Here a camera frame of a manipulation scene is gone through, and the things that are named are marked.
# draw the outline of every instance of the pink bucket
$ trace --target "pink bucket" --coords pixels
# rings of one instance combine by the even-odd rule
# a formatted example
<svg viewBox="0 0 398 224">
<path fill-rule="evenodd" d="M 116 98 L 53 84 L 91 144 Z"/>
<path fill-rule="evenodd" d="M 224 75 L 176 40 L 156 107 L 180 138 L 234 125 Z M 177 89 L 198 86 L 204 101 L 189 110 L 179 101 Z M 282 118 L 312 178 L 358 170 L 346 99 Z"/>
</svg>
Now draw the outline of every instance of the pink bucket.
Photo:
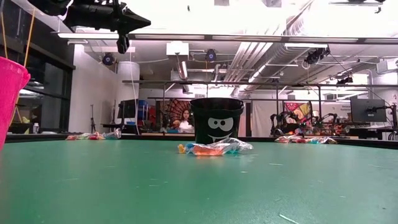
<svg viewBox="0 0 398 224">
<path fill-rule="evenodd" d="M 0 151 L 6 140 L 19 90 L 30 80 L 25 67 L 0 57 Z"/>
</svg>

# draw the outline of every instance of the computer monitor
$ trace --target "computer monitor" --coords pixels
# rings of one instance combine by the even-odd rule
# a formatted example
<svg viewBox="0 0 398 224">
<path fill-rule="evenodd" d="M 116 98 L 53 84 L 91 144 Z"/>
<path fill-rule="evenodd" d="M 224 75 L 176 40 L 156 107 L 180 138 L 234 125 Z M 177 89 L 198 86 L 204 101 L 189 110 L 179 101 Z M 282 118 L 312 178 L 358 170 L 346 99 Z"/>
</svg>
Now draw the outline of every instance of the computer monitor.
<svg viewBox="0 0 398 224">
<path fill-rule="evenodd" d="M 382 108 L 385 104 L 384 100 L 351 98 L 353 122 L 386 122 L 386 109 Z"/>
<path fill-rule="evenodd" d="M 136 117 L 136 105 L 138 100 L 124 100 L 119 104 L 118 118 L 123 116 L 123 103 L 124 103 L 124 118 L 135 118 Z"/>
</svg>

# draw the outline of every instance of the black bucket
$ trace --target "black bucket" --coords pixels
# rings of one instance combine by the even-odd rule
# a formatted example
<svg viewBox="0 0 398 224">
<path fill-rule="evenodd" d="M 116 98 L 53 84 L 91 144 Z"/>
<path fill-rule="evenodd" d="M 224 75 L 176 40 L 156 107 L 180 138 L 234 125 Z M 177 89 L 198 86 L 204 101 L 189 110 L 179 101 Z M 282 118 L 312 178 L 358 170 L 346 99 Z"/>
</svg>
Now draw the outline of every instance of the black bucket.
<svg viewBox="0 0 398 224">
<path fill-rule="evenodd" d="M 192 100 L 190 104 L 195 120 L 196 143 L 211 144 L 238 137 L 243 101 L 232 98 L 200 98 Z"/>
</svg>

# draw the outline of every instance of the green table surface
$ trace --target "green table surface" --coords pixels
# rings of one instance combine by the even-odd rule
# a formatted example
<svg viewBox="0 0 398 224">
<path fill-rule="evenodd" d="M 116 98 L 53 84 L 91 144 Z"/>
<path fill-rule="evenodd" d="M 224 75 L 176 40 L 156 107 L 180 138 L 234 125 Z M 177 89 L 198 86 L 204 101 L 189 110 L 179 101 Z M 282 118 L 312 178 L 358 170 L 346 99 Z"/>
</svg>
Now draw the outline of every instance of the green table surface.
<svg viewBox="0 0 398 224">
<path fill-rule="evenodd" d="M 195 157 L 179 143 L 6 144 L 0 223 L 398 223 L 398 151 L 254 142 Z"/>
</svg>

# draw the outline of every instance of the person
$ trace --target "person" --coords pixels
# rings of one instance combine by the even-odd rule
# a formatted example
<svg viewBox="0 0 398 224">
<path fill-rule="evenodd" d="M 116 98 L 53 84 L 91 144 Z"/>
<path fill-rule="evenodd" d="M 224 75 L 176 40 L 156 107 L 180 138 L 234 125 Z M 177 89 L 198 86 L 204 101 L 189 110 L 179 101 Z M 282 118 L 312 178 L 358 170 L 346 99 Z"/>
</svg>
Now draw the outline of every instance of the person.
<svg viewBox="0 0 398 224">
<path fill-rule="evenodd" d="M 193 122 L 192 122 L 192 119 L 190 119 L 189 110 L 184 110 L 184 112 L 182 113 L 182 117 L 180 120 L 180 126 L 179 126 L 179 132 L 180 133 L 192 133 L 193 132 Z"/>
</svg>

